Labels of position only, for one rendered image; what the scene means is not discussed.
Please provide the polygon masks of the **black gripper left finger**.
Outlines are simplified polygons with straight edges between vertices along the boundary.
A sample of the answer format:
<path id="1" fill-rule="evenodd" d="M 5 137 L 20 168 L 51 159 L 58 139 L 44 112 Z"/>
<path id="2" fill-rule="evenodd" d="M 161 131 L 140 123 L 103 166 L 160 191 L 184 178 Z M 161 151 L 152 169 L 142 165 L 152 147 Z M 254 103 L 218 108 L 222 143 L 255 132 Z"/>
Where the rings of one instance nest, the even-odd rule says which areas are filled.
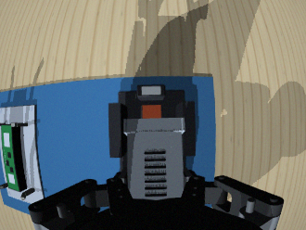
<path id="1" fill-rule="evenodd" d="M 100 207 L 109 207 L 111 215 L 140 211 L 128 189 L 127 167 L 106 184 L 98 185 L 94 179 L 82 180 L 32 203 L 28 209 L 35 230 L 64 230 L 69 224 L 98 213 Z"/>

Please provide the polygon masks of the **blue flat plate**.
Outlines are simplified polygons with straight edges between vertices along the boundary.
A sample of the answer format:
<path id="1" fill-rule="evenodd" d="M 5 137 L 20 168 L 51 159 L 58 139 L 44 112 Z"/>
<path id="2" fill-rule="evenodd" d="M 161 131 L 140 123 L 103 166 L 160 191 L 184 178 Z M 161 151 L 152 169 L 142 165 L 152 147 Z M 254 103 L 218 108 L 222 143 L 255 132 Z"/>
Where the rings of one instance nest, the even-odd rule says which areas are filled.
<path id="1" fill-rule="evenodd" d="M 106 184 L 127 167 L 123 119 L 154 118 L 185 118 L 183 164 L 214 182 L 213 77 L 107 78 L 0 92 L 4 204 L 30 214 L 33 202 L 82 180 Z"/>

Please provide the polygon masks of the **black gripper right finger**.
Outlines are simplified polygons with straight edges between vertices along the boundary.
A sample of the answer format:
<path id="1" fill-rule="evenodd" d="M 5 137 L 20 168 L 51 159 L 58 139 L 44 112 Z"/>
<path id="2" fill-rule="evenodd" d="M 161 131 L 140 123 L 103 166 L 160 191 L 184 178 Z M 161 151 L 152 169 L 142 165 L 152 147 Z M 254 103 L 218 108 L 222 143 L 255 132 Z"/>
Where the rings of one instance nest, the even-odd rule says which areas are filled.
<path id="1" fill-rule="evenodd" d="M 227 200 L 228 193 L 232 196 L 231 202 Z M 184 191 L 175 209 L 204 211 L 205 204 L 248 220 L 262 230 L 275 230 L 284 200 L 224 175 L 214 177 L 214 182 L 206 182 L 205 177 L 184 166 Z"/>

